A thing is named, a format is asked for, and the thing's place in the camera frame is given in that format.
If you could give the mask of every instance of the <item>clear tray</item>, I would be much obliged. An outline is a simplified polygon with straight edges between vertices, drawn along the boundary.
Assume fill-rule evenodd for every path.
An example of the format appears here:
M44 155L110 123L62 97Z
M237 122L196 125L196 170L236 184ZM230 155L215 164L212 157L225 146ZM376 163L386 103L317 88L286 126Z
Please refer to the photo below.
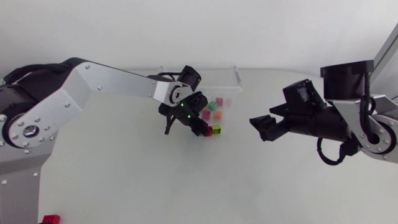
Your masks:
M223 99L223 104L217 109L205 108L200 113L200 118L209 125L225 124L228 122L229 112L232 110L236 95L243 90L238 69L232 63L168 63L159 68L160 72L181 72L184 66L193 67L201 76L201 82L196 91L201 91L208 102L216 102L217 98ZM209 111L210 118L203 117L203 112ZM221 118L215 117L215 111L222 113Z

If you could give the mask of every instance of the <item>red cube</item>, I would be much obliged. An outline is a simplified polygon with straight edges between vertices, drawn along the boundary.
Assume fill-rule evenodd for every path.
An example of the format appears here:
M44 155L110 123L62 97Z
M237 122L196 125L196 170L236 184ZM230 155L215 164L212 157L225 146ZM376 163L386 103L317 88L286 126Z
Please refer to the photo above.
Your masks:
M60 224L61 217L59 215L45 215L43 223Z
M213 128L211 126L207 126L207 130L209 130L210 132L206 135L206 137L210 137L213 135Z
M223 106L223 99L222 98L216 98L216 103L218 103L218 106Z
M210 120L211 111L203 111L201 114L202 119Z

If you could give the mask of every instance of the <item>toy cube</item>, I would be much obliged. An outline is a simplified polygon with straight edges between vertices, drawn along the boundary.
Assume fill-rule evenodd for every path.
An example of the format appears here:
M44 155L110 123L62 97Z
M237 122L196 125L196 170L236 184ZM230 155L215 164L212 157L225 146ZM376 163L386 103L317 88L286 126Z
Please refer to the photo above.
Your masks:
M213 128L211 126L207 126L207 130L209 130L210 132L206 135L206 137L210 137L211 135L213 135Z
M203 113L201 114L201 118L209 120L210 119L210 114L211 114L210 111L203 111Z
M214 118L221 119L223 117L223 112L221 111L214 111Z
M213 134L221 134L221 125L213 125Z
M232 99L225 99L225 106L231 106Z
M222 98L216 98L216 103L218 104L218 106L223 106L223 99Z
M214 101L209 103L209 110L214 111L217 109L217 107L218 107L218 103L216 103Z
M61 217L59 215L45 215L43 223L59 224Z

